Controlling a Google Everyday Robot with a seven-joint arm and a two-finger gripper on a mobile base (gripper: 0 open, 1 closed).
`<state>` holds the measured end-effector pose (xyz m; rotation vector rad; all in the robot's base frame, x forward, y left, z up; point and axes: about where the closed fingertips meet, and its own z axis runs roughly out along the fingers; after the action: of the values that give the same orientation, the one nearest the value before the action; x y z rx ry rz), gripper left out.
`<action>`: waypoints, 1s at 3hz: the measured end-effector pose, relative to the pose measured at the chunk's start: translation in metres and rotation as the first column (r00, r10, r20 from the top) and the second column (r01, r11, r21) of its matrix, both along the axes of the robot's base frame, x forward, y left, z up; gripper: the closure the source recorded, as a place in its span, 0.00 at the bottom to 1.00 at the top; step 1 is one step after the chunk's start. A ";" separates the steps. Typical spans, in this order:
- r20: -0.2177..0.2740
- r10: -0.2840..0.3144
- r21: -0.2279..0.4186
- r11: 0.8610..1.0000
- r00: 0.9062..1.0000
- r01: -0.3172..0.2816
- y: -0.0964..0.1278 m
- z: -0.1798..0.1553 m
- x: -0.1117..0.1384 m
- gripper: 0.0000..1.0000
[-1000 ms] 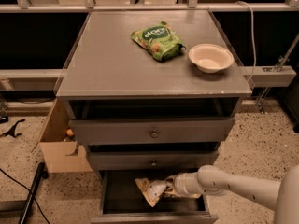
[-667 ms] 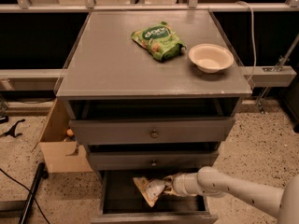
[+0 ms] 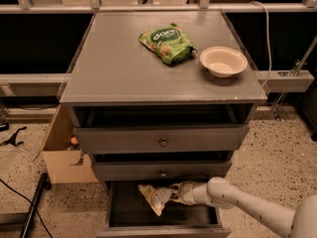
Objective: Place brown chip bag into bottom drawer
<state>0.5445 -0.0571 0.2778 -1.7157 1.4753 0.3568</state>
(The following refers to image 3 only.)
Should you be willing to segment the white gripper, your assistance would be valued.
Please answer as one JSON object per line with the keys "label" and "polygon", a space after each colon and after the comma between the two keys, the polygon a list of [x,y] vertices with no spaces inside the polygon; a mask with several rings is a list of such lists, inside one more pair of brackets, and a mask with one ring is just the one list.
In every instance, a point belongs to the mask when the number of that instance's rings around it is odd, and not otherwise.
{"label": "white gripper", "polygon": [[169,188],[172,191],[178,191],[178,195],[173,195],[170,198],[173,202],[186,205],[209,203],[206,182],[184,181],[181,183],[173,183]]}

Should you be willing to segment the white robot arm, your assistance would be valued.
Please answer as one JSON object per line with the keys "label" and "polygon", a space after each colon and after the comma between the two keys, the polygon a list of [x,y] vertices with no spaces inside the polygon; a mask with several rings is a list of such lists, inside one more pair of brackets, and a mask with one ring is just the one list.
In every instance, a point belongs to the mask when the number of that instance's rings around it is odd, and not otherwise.
{"label": "white robot arm", "polygon": [[317,238],[317,195],[308,196],[291,209],[243,192],[223,178],[183,181],[171,189],[174,200],[185,205],[234,205],[281,238]]}

